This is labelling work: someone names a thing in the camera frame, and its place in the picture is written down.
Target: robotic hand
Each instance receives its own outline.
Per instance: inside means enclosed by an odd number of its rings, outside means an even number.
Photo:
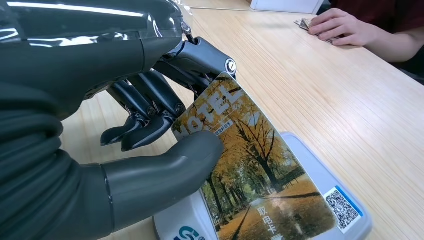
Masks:
[[[0,0],[0,239],[94,240],[196,192],[223,151],[198,132],[159,156],[80,165],[61,121],[107,91],[129,117],[101,144],[161,137],[185,107],[163,76],[198,96],[234,61],[193,37],[171,0]]]

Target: tree trunk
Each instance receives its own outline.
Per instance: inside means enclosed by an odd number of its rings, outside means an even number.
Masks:
[[[233,187],[229,188],[229,192],[231,193],[232,199],[234,199],[235,204],[239,205],[239,201],[237,200],[237,197],[236,197],[236,194],[234,193]]]
[[[223,224],[228,224],[228,221],[224,217],[224,211],[223,207],[220,202],[220,198],[218,197],[217,190],[215,189],[214,182],[212,181],[212,174],[207,179],[207,182],[209,183],[210,189],[212,190],[213,197],[215,198],[216,207],[218,208],[219,217],[222,219]]]
[[[240,188],[237,188],[237,191],[240,194],[241,198],[243,199],[243,202],[246,202],[248,199],[246,198],[245,192]]]
[[[277,193],[281,192],[283,189],[278,184],[278,180],[271,170],[270,166],[268,166],[267,162],[263,159],[256,159],[258,163],[262,166],[263,170],[265,171],[266,175],[268,175],[269,180],[271,181],[272,187],[277,191]]]
[[[230,196],[228,195],[228,192],[227,192],[227,188],[226,188],[226,186],[225,186],[225,184],[224,184],[223,182],[221,182],[221,189],[222,189],[222,191],[224,192],[225,198],[226,198],[226,199],[228,200],[228,202],[229,202],[230,210],[232,211],[232,210],[234,209],[234,205],[233,205],[233,203],[231,202]]]
[[[243,199],[242,195],[240,194],[240,190],[239,190],[239,188],[238,188],[238,187],[236,187],[236,188],[234,189],[234,192],[235,192],[235,194],[237,195],[238,199],[240,199],[240,203],[242,204],[242,203],[244,202],[244,199]]]

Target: ribbed black cable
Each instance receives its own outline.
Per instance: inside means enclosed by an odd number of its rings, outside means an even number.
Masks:
[[[2,240],[38,239],[78,195],[81,169],[59,149],[63,127],[49,112],[55,108],[43,93],[0,83]]]

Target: wooden table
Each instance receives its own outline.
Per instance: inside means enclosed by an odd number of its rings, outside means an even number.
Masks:
[[[194,9],[193,32],[233,57],[237,80],[279,131],[300,136],[367,206],[369,239],[424,236],[424,86],[361,47],[335,47],[298,28],[300,14]],[[192,94],[173,84],[188,106]],[[168,132],[123,153],[100,135],[127,114],[106,93],[63,122],[63,148],[81,163],[158,155]],[[107,239],[155,239],[148,219]]]

